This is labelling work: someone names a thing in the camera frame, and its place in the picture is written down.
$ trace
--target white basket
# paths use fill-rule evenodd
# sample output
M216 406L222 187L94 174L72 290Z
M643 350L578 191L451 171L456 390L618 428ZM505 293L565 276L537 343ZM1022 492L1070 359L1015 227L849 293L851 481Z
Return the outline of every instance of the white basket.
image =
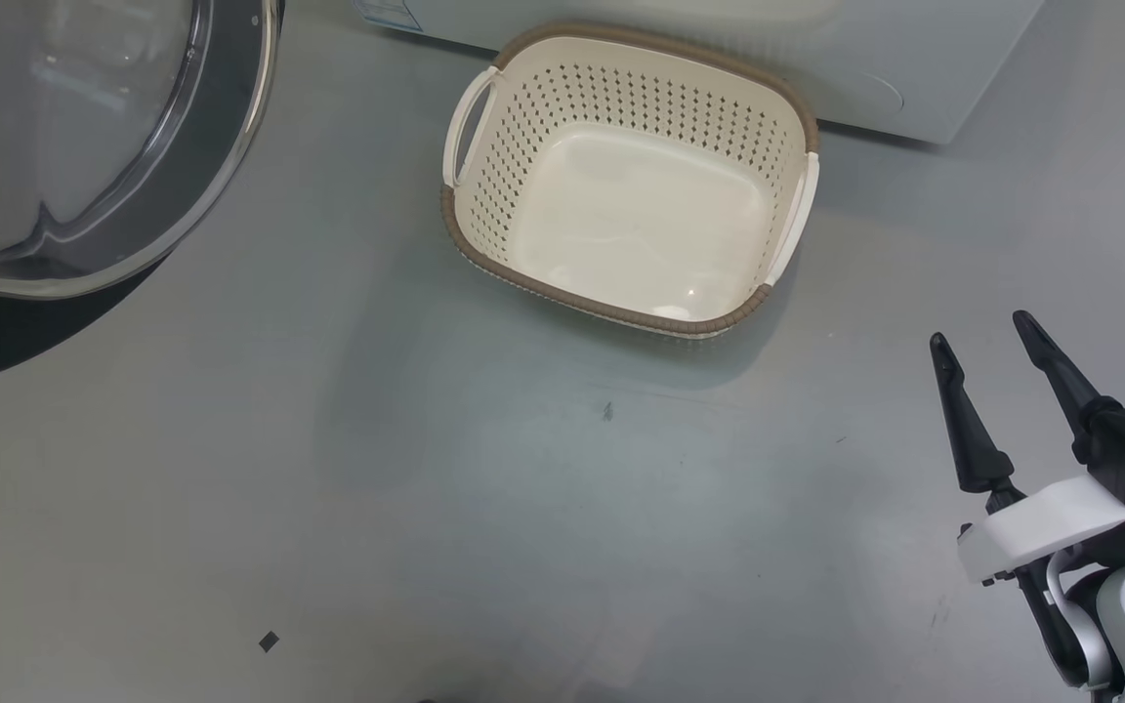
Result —
M789 85L737 60L546 26L466 90L442 177L450 234L478 267L592 315L710 336L753 313L793 256L818 126Z

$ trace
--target basket rim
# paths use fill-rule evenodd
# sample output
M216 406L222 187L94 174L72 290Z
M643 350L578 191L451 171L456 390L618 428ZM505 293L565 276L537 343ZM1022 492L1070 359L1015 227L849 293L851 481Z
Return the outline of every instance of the basket rim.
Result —
M795 92L793 85L788 84L788 81L772 74L772 72L764 71L763 69L741 62L741 60L734 58L722 53L713 52L710 48L701 48L700 46L687 44L684 40L670 39L666 36L648 31L633 30L633 28L622 26L606 26L606 24L575 21L550 22L544 24L544 26L530 28L530 30L514 37L514 39L510 40L510 43L501 49L501 53L498 53L494 58L492 65L494 65L497 71L504 71L505 67L510 65L512 60L522 53L523 49L534 44L539 44L541 40L557 39L558 37L608 40L609 43L624 44L633 46L634 48L646 48L650 49L650 52L668 54L670 56L691 60L691 62L702 63L702 65L719 69L719 71L727 71L732 75L737 75L746 80L750 80L753 83L764 85L764 88L777 92L786 100L789 106L793 108L795 115L798 115L801 120L801 129L803 129L804 133L804 148L807 148L808 154L810 154L810 152L818 154L818 121L816 120L816 117L813 117L813 112L810 110L808 103L804 102L804 99ZM496 262L496 260L490 256L478 252L475 245L472 245L468 241L468 237L464 234L462 227L459 226L459 218L456 213L454 189L449 186L441 187L441 214L446 219L446 227L450 232L450 240L454 241L456 246L459 247L459 252L461 252L464 256L468 258L470 262L475 263L475 265L485 269L490 272L490 274L504 279L508 281L508 283L518 285L520 288L529 290L529 292L541 295L541 297L544 298L555 299L555 301L561 303L564 306L575 307L577 310L588 313L590 315L608 317L608 319L640 326L640 328L652 330L654 332L680 336L713 335L722 333L724 330L731 328L731 326L736 325L738 322L744 321L745 317L753 315L754 310L756 310L758 306L762 306L764 299L766 299L770 292L772 292L771 285L759 285L758 288L755 288L754 292L750 294L750 297L745 299L745 303L741 303L736 310L732 310L727 315L713 317L713 319L709 321L676 321L670 319L670 317L649 315L648 313L641 313L639 310L630 310L628 307L612 306L609 303L586 298L584 295L577 295L575 292L569 292L568 290L562 290L557 286L548 285L533 277L522 274L522 272L514 270L504 263Z
M529 290L529 292L541 295L543 298L555 299L555 301L561 303L564 306L575 307L577 310L588 313L590 315L609 317L609 319L619 323L641 326L654 332L682 336L718 334L744 321L745 317L753 315L754 310L758 306L762 306L767 295L772 294L772 286L765 283L758 285L758 288L754 289L754 294L745 299L745 303L741 303L736 310L709 321L675 321L670 319L670 317L629 310L628 307L612 306L609 303L586 298L584 295L577 295L570 292L570 290L562 290L557 286L548 285L543 280L522 274L522 272L480 253L480 250L477 250L471 244L471 241L468 241L468 236L464 234L462 227L459 226L459 217L457 217L454 206L454 189L449 186L441 187L441 215L446 219L446 228L450 232L450 240L454 241L454 245L459 247L459 252L468 258L470 262L475 263L475 265L490 272L490 274L504 279L508 283L518 285L520 288Z
M795 91L793 85L790 85L781 76L753 65L753 63L742 62L740 58L734 58L727 54L714 52L711 48L702 48L701 46L688 44L687 40L672 39L669 36L634 30L634 28L623 26L609 26L609 24L549 22L543 26L530 28L530 30L514 37L492 60L492 65L496 66L497 71L504 71L510 65L510 62L521 54L523 49L531 45L540 44L541 40L558 39L559 37L608 40L609 43L624 44L634 48L647 48L650 52L702 63L702 65L719 69L719 71L727 71L732 75L738 75L753 81L753 83L764 85L764 88L780 93L793 108L793 111L798 115L798 119L801 120L801 129L804 132L804 150L818 154L818 120L816 120L816 116L813 116L809 103L801 98L801 94Z

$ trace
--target gray floor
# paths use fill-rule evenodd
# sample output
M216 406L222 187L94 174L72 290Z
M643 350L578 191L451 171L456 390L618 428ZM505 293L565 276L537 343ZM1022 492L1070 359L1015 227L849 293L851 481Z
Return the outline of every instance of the gray floor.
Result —
M0 700L1083 700L964 583L926 340L1024 489L1079 469L1014 308L1125 400L1125 3L1051 0L952 146L827 132L794 265L705 345L469 267L439 154L483 60L289 12L214 213L0 373Z

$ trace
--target glass door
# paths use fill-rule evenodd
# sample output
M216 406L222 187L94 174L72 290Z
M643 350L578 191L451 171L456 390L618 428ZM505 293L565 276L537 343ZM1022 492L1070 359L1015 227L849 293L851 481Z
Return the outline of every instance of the glass door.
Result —
M263 115L278 0L0 0L0 294L168 253Z

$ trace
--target perforated basket wall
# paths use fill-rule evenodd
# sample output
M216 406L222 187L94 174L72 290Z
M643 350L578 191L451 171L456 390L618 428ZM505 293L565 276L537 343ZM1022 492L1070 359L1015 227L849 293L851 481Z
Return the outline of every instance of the perforated basket wall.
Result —
M477 134L466 160L464 183L457 191L450 187L442 191L451 235L474 263L592 315L680 336L722 332L766 298L767 265L785 244L800 177L807 172L809 155L818 151L816 120L784 81L678 40L585 24L544 26L520 36L494 66L503 80L492 97L483 134ZM673 321L608 306L512 268L507 237L514 205L539 147L550 134L577 121L676 139L762 174L775 192L773 223L762 262L747 281L749 298L744 306L716 321Z

